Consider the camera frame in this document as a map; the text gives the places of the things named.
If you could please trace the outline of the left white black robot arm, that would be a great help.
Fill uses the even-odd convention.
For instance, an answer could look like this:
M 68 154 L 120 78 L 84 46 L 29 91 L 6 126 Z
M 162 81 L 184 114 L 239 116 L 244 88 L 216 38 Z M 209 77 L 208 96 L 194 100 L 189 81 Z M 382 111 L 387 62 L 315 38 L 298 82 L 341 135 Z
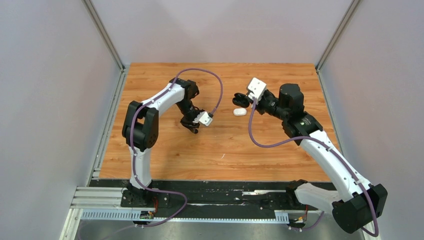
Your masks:
M 195 119 L 202 110 L 194 106 L 192 99 L 200 93 L 192 80 L 178 78 L 152 98 L 143 102 L 132 101 L 127 108 L 122 136 L 131 154 L 131 178 L 127 189 L 140 206 L 149 206 L 153 201 L 150 171 L 151 150 L 159 137 L 159 118 L 173 105 L 177 105 L 183 117 L 183 127 L 197 134 L 200 124 Z

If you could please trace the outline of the white earbud charging case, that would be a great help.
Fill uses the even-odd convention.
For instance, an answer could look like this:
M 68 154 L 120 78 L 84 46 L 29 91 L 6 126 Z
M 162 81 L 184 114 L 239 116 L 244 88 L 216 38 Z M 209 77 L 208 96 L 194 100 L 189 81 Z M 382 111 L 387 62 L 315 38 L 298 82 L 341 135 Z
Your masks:
M 233 110 L 233 115 L 236 117 L 241 117 L 241 116 L 246 116 L 247 115 L 247 110 L 245 108 L 235 108 Z

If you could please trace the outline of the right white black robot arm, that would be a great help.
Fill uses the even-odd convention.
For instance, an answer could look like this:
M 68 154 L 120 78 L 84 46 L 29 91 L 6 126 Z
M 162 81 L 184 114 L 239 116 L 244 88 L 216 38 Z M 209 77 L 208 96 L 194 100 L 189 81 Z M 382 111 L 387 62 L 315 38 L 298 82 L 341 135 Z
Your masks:
M 281 120 L 287 140 L 306 151 L 334 185 L 334 190 L 326 190 L 306 180 L 295 180 L 287 189 L 286 204 L 292 209 L 312 206 L 331 214 L 338 226 L 350 234 L 365 231 L 366 225 L 371 223 L 374 230 L 368 234 L 378 237 L 377 219 L 388 197 L 386 188 L 372 184 L 338 151 L 323 126 L 305 111 L 304 94 L 299 85 L 285 83 L 280 86 L 278 95 L 274 95 L 264 82 L 253 79 L 246 89 L 246 94 L 234 96 L 233 103 Z

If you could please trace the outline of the black earbud charging case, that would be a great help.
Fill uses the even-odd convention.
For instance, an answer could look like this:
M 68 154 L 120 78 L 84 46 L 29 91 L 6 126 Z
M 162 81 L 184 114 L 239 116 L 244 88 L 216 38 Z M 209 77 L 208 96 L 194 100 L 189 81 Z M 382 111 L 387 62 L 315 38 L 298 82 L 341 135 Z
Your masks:
M 251 104 L 251 100 L 247 95 L 237 92 L 232 98 L 232 103 L 240 108 L 248 108 Z

